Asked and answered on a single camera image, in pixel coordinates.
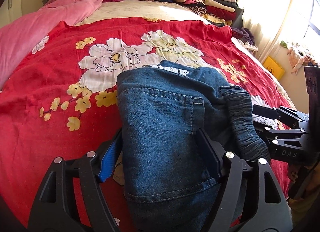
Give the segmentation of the red floral bed sheet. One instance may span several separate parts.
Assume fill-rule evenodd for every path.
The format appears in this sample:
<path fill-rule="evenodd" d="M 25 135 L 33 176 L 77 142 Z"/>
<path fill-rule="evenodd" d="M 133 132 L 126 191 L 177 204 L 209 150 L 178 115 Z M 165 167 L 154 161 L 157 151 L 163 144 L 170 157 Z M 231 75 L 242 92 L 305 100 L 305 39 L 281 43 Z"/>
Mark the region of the red floral bed sheet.
<path fill-rule="evenodd" d="M 164 59 L 193 68 L 215 66 L 254 102 L 293 107 L 278 81 L 232 40 L 230 27 L 141 17 L 77 27 L 60 22 L 1 92 L 2 210 L 26 227 L 54 157 L 76 159 L 120 128 L 117 75 Z"/>

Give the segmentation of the blue denim pants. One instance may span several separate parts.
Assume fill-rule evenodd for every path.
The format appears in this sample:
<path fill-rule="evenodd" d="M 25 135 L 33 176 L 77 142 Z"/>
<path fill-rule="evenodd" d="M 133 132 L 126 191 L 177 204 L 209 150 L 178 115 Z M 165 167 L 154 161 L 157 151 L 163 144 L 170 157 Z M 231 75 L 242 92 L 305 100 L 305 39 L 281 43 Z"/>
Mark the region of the blue denim pants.
<path fill-rule="evenodd" d="M 270 160 L 253 127 L 252 100 L 214 68 L 167 60 L 122 72 L 124 195 L 139 231 L 200 231 L 220 188 L 196 144 L 210 139 L 242 159 Z"/>

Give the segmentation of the cream mattress cover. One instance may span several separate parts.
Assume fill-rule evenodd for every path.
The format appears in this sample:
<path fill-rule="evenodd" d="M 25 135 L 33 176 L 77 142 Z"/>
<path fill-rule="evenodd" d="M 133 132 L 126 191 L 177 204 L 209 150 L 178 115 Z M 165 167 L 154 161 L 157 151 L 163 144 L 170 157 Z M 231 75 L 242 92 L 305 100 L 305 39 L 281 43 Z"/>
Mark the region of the cream mattress cover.
<path fill-rule="evenodd" d="M 142 17 L 150 20 L 164 21 L 202 21 L 207 20 L 191 10 L 176 3 L 124 0 L 105 2 L 101 7 L 76 25 L 90 24 L 112 18 Z"/>

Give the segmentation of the yellow box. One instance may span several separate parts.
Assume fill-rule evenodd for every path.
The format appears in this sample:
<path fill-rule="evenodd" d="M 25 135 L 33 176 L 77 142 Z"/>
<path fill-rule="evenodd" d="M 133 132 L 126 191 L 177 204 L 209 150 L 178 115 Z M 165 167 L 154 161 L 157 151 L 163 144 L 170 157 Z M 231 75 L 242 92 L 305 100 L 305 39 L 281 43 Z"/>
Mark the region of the yellow box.
<path fill-rule="evenodd" d="M 268 56 L 264 63 L 264 68 L 269 71 L 278 81 L 283 77 L 285 70 L 284 68 L 276 62 L 272 57 Z"/>

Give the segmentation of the purple garment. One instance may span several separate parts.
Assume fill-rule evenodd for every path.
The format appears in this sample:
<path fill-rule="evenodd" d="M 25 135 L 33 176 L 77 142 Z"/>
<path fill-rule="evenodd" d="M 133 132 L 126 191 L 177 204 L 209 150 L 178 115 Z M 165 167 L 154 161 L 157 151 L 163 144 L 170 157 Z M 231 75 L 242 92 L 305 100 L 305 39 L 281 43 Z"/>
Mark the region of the purple garment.
<path fill-rule="evenodd" d="M 255 45 L 254 36 L 247 28 L 231 28 L 232 36 L 241 40 L 243 43 L 249 42 L 250 45 Z"/>

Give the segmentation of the pink fleece blanket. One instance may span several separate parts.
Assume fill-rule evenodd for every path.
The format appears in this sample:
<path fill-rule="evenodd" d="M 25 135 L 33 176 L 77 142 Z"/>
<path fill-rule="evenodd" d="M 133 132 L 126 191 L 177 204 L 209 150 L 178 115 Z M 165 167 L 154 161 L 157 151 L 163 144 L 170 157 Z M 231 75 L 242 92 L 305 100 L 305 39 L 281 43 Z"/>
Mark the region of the pink fleece blanket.
<path fill-rule="evenodd" d="M 49 0 L 42 8 L 1 28 L 1 86 L 21 60 L 61 21 L 75 25 L 95 12 L 103 0 Z"/>

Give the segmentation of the pile of folded clothes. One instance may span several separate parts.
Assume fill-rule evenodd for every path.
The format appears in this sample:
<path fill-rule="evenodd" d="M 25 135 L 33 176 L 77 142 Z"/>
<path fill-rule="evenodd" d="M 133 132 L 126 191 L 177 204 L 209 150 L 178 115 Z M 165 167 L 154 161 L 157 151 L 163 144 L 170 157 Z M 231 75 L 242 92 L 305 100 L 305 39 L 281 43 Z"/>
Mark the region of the pile of folded clothes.
<path fill-rule="evenodd" d="M 244 9 L 238 6 L 237 0 L 174 0 L 193 13 L 215 25 L 229 25 L 241 29 L 244 26 L 242 16 Z"/>

